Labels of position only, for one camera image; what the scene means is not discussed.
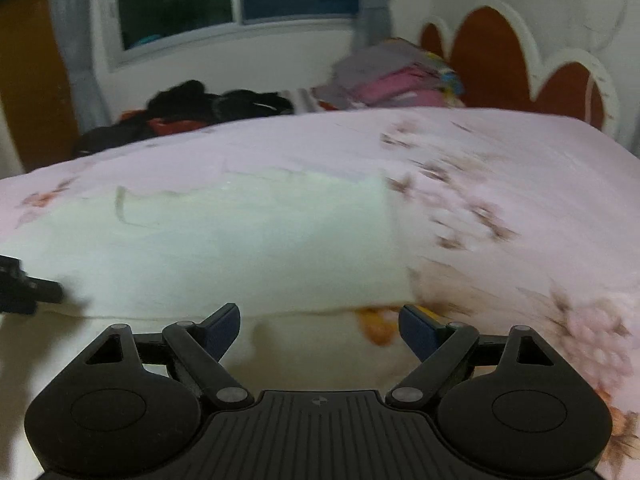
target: triangular cutout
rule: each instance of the triangular cutout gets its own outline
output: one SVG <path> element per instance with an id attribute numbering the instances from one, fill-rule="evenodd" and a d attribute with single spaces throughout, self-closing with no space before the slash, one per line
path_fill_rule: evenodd
<path id="1" fill-rule="evenodd" d="M 120 336 L 110 335 L 107 341 L 97 349 L 86 362 L 88 365 L 102 365 L 106 363 L 119 363 L 123 360 L 122 348 L 120 347 Z"/>
<path id="2" fill-rule="evenodd" d="M 520 350 L 517 361 L 521 365 L 543 365 L 553 366 L 553 362 L 543 352 L 531 336 L 524 336 L 520 339 Z"/>

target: ribbed black surface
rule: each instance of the ribbed black surface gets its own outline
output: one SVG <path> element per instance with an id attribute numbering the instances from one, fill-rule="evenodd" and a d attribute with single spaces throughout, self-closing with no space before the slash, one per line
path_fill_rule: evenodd
<path id="1" fill-rule="evenodd" d="M 214 416 L 187 453 L 136 480 L 495 478 L 453 455 L 424 416 L 386 408 L 375 392 L 265 392 L 248 410 Z"/>

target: black device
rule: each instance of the black device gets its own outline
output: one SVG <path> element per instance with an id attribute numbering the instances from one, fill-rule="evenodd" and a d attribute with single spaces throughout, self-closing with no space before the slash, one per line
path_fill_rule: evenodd
<path id="1" fill-rule="evenodd" d="M 218 362 L 239 333 L 234 304 L 159 334 L 112 325 L 27 410 L 41 480 L 600 478 L 609 410 L 534 330 L 485 336 L 413 306 L 399 327 L 422 363 L 383 401 L 376 391 L 254 400 Z"/>
<path id="2" fill-rule="evenodd" d="M 41 303 L 61 303 L 62 286 L 56 282 L 30 278 L 20 260 L 0 255 L 0 313 L 34 314 Z"/>

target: bed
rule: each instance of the bed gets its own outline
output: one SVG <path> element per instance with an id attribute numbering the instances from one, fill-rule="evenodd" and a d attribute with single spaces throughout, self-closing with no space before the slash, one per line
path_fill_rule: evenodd
<path id="1" fill-rule="evenodd" d="M 608 480 L 638 478 L 640 162 L 609 138 L 619 117 L 610 76 L 579 50 L 542 62 L 524 21 L 492 0 L 456 33 L 433 18 L 422 46 L 459 73 L 467 109 L 241 121 L 3 180 L 0 253 L 29 226 L 107 189 L 180 194 L 222 186 L 230 174 L 312 171 L 359 182 L 382 172 L 414 302 L 484 333 L 523 323 L 538 330 L 610 407 L 614 431 L 598 471 Z M 252 390 L 384 390 L 416 364 L 399 339 L 398 304 L 387 303 L 371 298 L 322 316 L 254 312 L 225 365 Z M 193 314 L 176 307 L 174 320 Z M 0 476 L 39 474 L 24 410 L 92 338 L 121 321 L 91 305 L 4 317 Z M 126 321 L 146 332 L 171 320 L 149 310 Z"/>

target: scalloped headboard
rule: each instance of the scalloped headboard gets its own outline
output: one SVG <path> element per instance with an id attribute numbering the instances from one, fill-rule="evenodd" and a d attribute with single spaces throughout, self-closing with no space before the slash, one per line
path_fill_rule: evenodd
<path id="1" fill-rule="evenodd" d="M 431 18 L 420 44 L 458 72 L 469 107 L 575 117 L 611 137 L 618 129 L 620 104 L 602 63 L 577 48 L 542 60 L 522 17 L 503 2 L 481 0 L 455 33 Z"/>

